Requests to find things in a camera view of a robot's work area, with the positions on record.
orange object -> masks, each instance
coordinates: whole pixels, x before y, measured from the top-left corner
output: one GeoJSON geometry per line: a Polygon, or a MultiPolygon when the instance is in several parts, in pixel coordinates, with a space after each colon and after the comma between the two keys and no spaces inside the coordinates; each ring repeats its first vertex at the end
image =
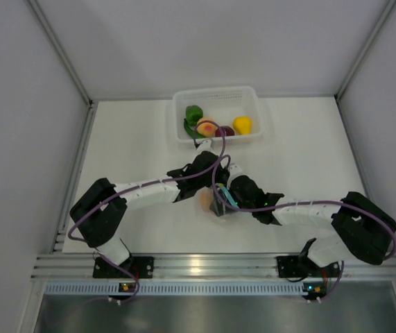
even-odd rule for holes
{"type": "Polygon", "coordinates": [[[206,120],[214,121],[213,118],[209,117],[199,119],[198,123],[196,124],[197,131],[199,134],[204,135],[205,137],[212,137],[216,132],[216,126],[212,123],[202,123],[206,120]]]}
{"type": "Polygon", "coordinates": [[[204,212],[210,211],[210,205],[213,201],[213,191],[211,189],[204,189],[199,197],[200,207],[204,212]]]}

plastic container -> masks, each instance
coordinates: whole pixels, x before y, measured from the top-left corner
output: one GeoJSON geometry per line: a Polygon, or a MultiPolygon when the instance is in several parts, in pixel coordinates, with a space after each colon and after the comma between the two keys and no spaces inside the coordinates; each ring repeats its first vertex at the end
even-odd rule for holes
{"type": "Polygon", "coordinates": [[[189,105],[198,105],[204,111],[204,117],[211,117],[220,126],[233,128],[236,117],[248,116],[252,119],[252,131],[247,135],[236,134],[226,137],[227,144],[253,142],[263,133],[262,116],[258,106],[258,97],[251,87],[221,87],[177,92],[173,96],[173,131],[180,144],[193,146],[193,139],[185,132],[185,109],[189,105]]]}

black mounting bracket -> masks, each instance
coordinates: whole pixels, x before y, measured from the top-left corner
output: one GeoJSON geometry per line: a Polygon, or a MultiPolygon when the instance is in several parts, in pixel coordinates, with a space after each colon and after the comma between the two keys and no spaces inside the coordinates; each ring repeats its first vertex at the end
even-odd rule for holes
{"type": "MultiPolygon", "coordinates": [[[[153,277],[154,257],[132,257],[124,267],[138,279],[151,279],[153,277]]],[[[95,279],[120,279],[128,278],[119,269],[109,265],[101,257],[94,260],[93,278],[95,279]]]]}
{"type": "MultiPolygon", "coordinates": [[[[198,172],[204,171],[205,169],[213,165],[217,161],[217,159],[217,155],[209,151],[203,151],[195,157],[192,163],[185,165],[181,169],[171,170],[167,172],[167,176],[172,178],[181,178],[194,175],[198,172]]],[[[230,172],[226,168],[223,168],[221,164],[219,164],[216,168],[216,182],[222,182],[223,184],[227,184],[227,180],[229,177],[230,172]]],[[[196,194],[199,189],[202,189],[203,187],[211,187],[212,170],[193,179],[179,180],[177,181],[177,184],[180,192],[175,202],[191,198],[196,194]]]]}
{"type": "Polygon", "coordinates": [[[328,278],[337,278],[339,276],[339,264],[334,262],[326,267],[318,267],[313,262],[310,268],[301,262],[298,255],[286,255],[276,258],[278,265],[278,275],[280,278],[302,279],[302,278],[322,278],[325,275],[328,278]]]}

white wall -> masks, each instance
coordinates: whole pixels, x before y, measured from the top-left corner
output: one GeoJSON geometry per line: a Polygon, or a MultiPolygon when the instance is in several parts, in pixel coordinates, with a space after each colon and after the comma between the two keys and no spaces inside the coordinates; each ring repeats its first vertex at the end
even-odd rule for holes
{"type": "Polygon", "coordinates": [[[0,0],[0,333],[51,239],[85,106],[22,0],[0,0]]]}
{"type": "Polygon", "coordinates": [[[40,0],[90,97],[334,94],[386,0],[40,0]]]}
{"type": "Polygon", "coordinates": [[[371,195],[396,219],[396,11],[342,105],[371,195]]]}

white table surface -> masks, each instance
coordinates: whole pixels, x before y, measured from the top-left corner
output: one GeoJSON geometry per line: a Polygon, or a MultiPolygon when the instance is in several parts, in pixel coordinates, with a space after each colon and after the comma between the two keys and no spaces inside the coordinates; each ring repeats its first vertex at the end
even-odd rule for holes
{"type": "MultiPolygon", "coordinates": [[[[226,153],[264,191],[305,199],[363,193],[333,97],[259,102],[265,119],[263,139],[228,146],[226,153]]],[[[98,178],[113,183],[153,179],[191,162],[195,151],[178,146],[172,138],[170,109],[171,101],[100,102],[76,201],[98,178]]],[[[197,198],[126,212],[118,229],[134,253],[299,252],[308,239],[324,232],[263,225],[245,213],[219,221],[200,210],[197,198]]],[[[63,252],[92,249],[66,238],[63,252]]]]}

